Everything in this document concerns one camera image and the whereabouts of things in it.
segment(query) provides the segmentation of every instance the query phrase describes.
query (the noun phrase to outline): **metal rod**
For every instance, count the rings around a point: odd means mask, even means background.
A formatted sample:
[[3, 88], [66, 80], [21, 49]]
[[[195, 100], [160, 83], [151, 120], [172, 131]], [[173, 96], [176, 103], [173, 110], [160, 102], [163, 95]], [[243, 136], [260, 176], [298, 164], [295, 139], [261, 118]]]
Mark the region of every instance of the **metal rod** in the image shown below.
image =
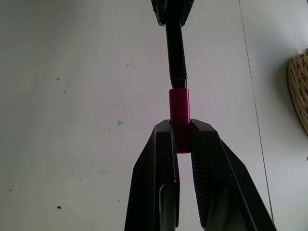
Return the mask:
[[187, 73], [178, 7], [175, 0], [168, 1], [166, 34], [169, 72], [173, 88], [186, 88]]

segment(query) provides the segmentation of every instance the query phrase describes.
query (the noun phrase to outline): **white wall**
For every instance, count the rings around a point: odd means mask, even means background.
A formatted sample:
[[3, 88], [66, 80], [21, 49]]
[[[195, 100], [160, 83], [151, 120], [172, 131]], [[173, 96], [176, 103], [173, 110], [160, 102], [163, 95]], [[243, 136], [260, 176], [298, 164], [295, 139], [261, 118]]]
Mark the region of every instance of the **white wall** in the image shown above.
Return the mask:
[[308, 229], [308, 137], [286, 84], [289, 59], [308, 45], [306, 0], [241, 1], [274, 221]]
[[[165, 29], [151, 1], [0, 4], [0, 230], [123, 230], [133, 165], [154, 125], [169, 118]], [[304, 207], [288, 229], [284, 216], [305, 201], [307, 140], [266, 77], [306, 42], [303, 31], [296, 29], [299, 36], [293, 37], [289, 32], [294, 23], [303, 27], [305, 17], [292, 14], [289, 26], [275, 33], [287, 7], [278, 9], [278, 18], [270, 16], [277, 3], [266, 9], [255, 4], [243, 0], [242, 12], [274, 218], [279, 230], [303, 228]], [[281, 31], [285, 23], [278, 25]], [[255, 34], [260, 26], [266, 33]], [[289, 37], [276, 43], [283, 33]], [[218, 130], [270, 211], [239, 2], [196, 1], [183, 39], [192, 117]], [[276, 116], [267, 121], [269, 114]], [[118, 126], [119, 120], [124, 124]], [[179, 230], [200, 230], [189, 155], [179, 156], [179, 166]], [[283, 171], [288, 166], [293, 175]]]

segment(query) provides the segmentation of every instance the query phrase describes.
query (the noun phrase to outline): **red plastic tube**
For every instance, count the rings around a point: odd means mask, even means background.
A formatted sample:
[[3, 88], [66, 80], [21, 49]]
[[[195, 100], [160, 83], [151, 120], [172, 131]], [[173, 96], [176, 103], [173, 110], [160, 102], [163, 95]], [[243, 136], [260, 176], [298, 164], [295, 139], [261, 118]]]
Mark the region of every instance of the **red plastic tube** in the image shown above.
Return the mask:
[[170, 121], [175, 135], [178, 153], [189, 153], [189, 93], [186, 88], [174, 88], [169, 91]]

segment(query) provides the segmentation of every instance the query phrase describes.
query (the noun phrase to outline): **wicker basket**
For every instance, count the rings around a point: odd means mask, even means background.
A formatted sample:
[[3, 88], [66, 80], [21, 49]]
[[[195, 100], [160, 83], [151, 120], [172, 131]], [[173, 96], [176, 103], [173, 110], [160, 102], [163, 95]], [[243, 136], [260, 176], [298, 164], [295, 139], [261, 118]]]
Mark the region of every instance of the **wicker basket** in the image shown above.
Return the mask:
[[308, 134], [308, 49], [289, 63], [288, 85], [294, 108]]

